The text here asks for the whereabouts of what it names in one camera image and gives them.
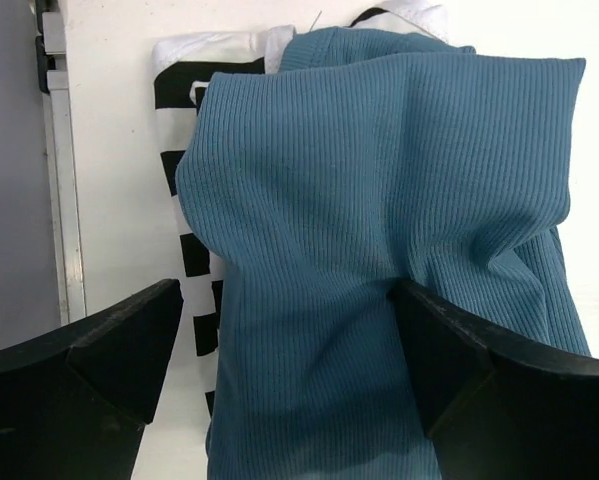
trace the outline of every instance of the blue ribbed cloth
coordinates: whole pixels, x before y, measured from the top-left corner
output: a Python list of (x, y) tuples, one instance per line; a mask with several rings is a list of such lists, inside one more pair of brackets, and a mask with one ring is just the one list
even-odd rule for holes
[(584, 61), (471, 52), (326, 29), (291, 42), (292, 71), (213, 77), (177, 172), (227, 263), (208, 478), (440, 478), (399, 277), (588, 353), (555, 229)]

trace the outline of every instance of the white table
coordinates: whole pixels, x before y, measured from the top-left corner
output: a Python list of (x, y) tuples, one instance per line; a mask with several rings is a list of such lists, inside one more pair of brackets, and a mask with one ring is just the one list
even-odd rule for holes
[[(562, 227), (570, 285), (599, 357), (599, 0), (448, 0), (456, 44), (509, 56), (585, 56), (575, 118), (572, 212)], [(88, 313), (183, 276), (156, 143), (151, 49), (194, 31), (344, 24), (369, 0), (65, 0), (74, 158)], [(206, 478), (203, 394), (182, 322), (134, 478)]]

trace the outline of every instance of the gray panel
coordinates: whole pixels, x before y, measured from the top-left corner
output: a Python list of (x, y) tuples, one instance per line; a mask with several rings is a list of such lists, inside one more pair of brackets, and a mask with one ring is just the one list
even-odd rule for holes
[(37, 88), (26, 0), (0, 0), (0, 349), (60, 325)]

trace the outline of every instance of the black and white checkered cloth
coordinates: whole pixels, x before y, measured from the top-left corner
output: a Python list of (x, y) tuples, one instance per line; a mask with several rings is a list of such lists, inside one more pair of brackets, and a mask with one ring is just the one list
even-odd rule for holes
[[(351, 27), (419, 32), (445, 40), (446, 13), (427, 0), (387, 0), (359, 15)], [(185, 278), (180, 279), (184, 320), (192, 318), (202, 388), (210, 414), (216, 385), (223, 261), (209, 252), (186, 223), (175, 172), (195, 129), (212, 75), (275, 73), (292, 26), (264, 32), (195, 33), (160, 41), (154, 49), (154, 93), (161, 162), (172, 195)]]

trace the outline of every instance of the garment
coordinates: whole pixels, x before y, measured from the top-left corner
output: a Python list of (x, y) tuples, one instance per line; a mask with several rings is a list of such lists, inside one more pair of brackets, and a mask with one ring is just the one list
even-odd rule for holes
[(226, 261), (210, 479), (440, 478), (397, 278), (588, 353), (552, 234), (584, 62), (392, 35), (298, 36), (281, 74), (206, 92), (177, 189)]
[[(355, 28), (398, 33), (423, 32), (446, 38), (443, 7), (427, 0), (388, 0), (362, 12)], [(201, 387), (212, 413), (217, 373), (218, 329), (223, 289), (223, 261), (196, 238), (183, 214), (175, 185), (175, 170), (190, 144), (198, 110), (212, 75), (275, 73), (295, 35), (292, 25), (263, 32), (205, 32), (178, 35), (154, 48), (154, 91), (161, 163), (172, 196), (180, 236), (185, 277), (180, 278), (184, 308), (192, 319)]]

